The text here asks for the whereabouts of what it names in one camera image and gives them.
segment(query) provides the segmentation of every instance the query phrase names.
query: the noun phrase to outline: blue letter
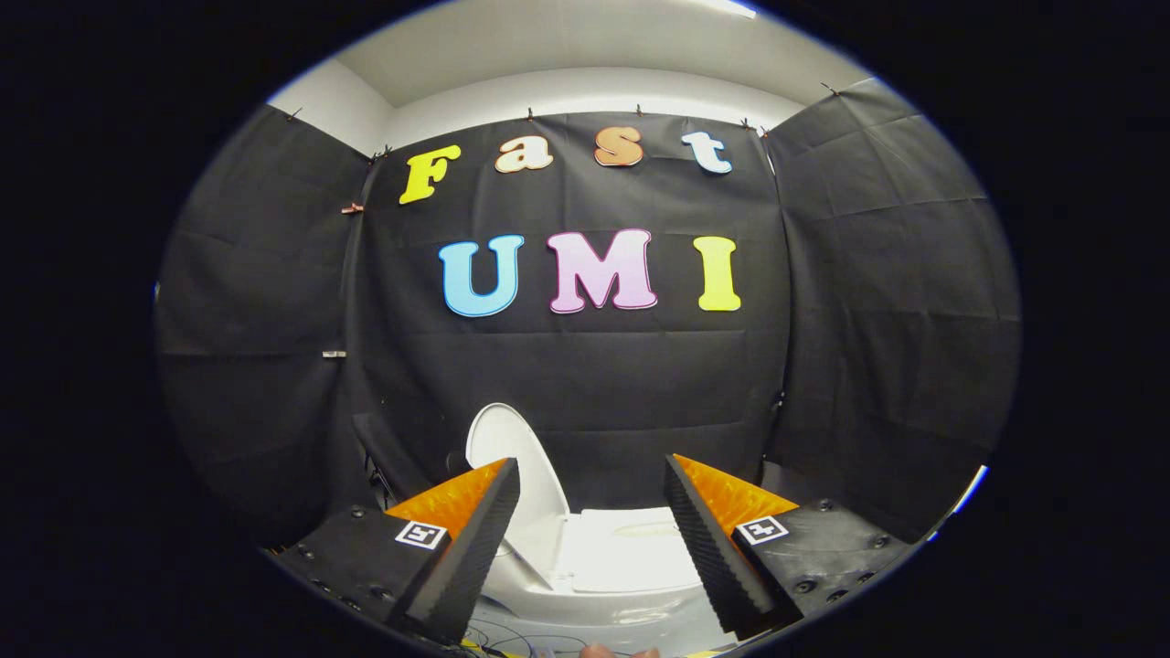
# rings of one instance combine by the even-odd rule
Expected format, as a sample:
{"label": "blue letter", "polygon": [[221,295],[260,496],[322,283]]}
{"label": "blue letter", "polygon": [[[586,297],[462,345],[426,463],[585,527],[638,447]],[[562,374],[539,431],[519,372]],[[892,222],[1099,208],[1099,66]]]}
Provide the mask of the blue letter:
{"label": "blue letter", "polygon": [[516,252],[524,244],[519,235],[497,235],[488,242],[496,253],[496,289],[488,295],[477,295],[472,289],[472,256],[480,251],[475,242],[455,242],[439,249],[442,268],[442,294],[447,306],[466,317],[495,315],[508,308],[516,299],[519,275],[516,269]]}
{"label": "blue letter", "polygon": [[720,156],[715,152],[716,149],[723,150],[723,142],[711,139],[711,136],[706,132],[691,132],[690,135],[682,136],[682,143],[690,144],[698,165],[707,171],[711,173],[727,173],[731,171],[731,163],[721,160]]}

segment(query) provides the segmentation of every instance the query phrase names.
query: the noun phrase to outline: hand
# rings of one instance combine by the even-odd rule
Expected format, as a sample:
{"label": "hand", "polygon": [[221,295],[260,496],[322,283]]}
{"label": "hand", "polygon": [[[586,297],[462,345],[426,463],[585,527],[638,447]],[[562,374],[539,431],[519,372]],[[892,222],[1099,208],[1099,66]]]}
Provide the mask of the hand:
{"label": "hand", "polygon": [[[585,649],[581,649],[579,658],[617,658],[617,656],[600,644],[591,644]],[[646,651],[634,653],[629,658],[660,658],[660,656],[658,649],[647,649]]]}

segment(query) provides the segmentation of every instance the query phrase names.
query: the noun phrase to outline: black curtain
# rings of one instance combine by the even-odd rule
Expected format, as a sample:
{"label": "black curtain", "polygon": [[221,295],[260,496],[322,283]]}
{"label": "black curtain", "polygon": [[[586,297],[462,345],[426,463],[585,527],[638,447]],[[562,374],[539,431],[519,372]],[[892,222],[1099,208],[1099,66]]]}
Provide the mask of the black curtain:
{"label": "black curtain", "polygon": [[876,80],[764,143],[793,301],[769,454],[915,541],[986,464],[1010,410],[1020,299],[1003,228],[945,137]]}
{"label": "black curtain", "polygon": [[[639,131],[632,166],[601,166],[594,137]],[[723,143],[725,174],[707,172],[684,135]],[[505,142],[544,137],[553,162],[502,173]],[[429,198],[399,204],[407,159],[450,145]],[[515,407],[541,438],[570,507],[660,507],[663,453],[679,452],[755,480],[784,370],[790,308],[787,249],[772,172],[753,130],[634,112],[500,122],[425,139],[379,159],[369,183],[347,300],[346,368],[363,391],[355,413],[387,473],[419,484],[449,478],[468,427],[489,403]],[[642,228],[652,308],[592,303],[557,314],[557,255],[548,239],[581,233],[604,258],[617,232]],[[443,300],[439,249],[473,241],[474,289],[496,287],[487,242],[518,234],[518,288],[504,310],[464,317]],[[742,307],[704,311],[694,240],[734,240]],[[410,489],[410,485],[399,482]]]}
{"label": "black curtain", "polygon": [[[962,158],[876,81],[763,139],[591,112],[475,126],[371,164],[287,119],[257,110],[200,179],[157,302],[180,438],[257,536],[292,541],[371,502],[359,441],[400,498],[448,479],[489,403],[530,421],[573,510],[661,506],[663,453],[751,481],[766,453],[906,541],[994,445],[1019,357],[1010,249]],[[642,159],[599,165],[607,126],[636,129]],[[696,162],[682,136],[697,131],[723,143],[730,172]],[[553,162],[497,171],[522,136],[545,138]],[[434,194],[400,204],[407,160],[450,145]],[[351,203],[364,212],[342,214]],[[553,313],[548,239],[578,232],[604,256],[629,228],[652,234],[656,304],[615,308],[614,287],[601,308]],[[486,294],[502,234],[524,238],[515,299],[454,313],[439,249],[475,242]],[[739,309],[698,307],[701,235],[735,241]],[[323,356],[335,350],[347,356]]]}
{"label": "black curtain", "polygon": [[264,105],[233,135],[173,229],[156,300],[178,437],[211,493],[261,543],[295,541],[365,501],[345,391],[342,269],[369,158]]}

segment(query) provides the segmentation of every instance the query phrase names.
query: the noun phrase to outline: white toilet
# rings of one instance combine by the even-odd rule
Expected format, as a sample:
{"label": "white toilet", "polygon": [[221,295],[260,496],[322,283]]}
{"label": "white toilet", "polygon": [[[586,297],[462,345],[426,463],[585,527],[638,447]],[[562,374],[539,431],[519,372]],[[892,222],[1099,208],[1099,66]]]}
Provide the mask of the white toilet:
{"label": "white toilet", "polygon": [[574,626],[642,624],[706,597],[668,507],[570,514],[528,423],[483,407],[467,437],[474,468],[515,457],[521,495],[482,596],[517,618]]}

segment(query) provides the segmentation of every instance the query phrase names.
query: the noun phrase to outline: yellow letter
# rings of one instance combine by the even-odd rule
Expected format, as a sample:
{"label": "yellow letter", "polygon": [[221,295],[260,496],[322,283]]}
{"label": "yellow letter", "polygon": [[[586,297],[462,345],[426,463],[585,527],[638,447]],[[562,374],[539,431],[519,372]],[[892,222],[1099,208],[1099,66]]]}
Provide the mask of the yellow letter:
{"label": "yellow letter", "polygon": [[703,235],[695,238],[695,248],[703,254],[703,296],[698,308],[703,310],[736,310],[739,297],[731,287],[731,252],[735,242],[727,238]]}
{"label": "yellow letter", "polygon": [[500,145],[503,153],[496,158],[496,171],[511,173],[522,169],[544,169],[552,164],[549,140],[544,137],[517,137]]}
{"label": "yellow letter", "polygon": [[457,158],[460,152],[459,146],[446,146],[429,153],[419,153],[406,160],[406,166],[411,167],[411,176],[406,179],[406,192],[398,198],[398,205],[434,194],[435,189],[431,186],[431,180],[435,183],[442,180],[442,177],[447,176],[447,160]]}

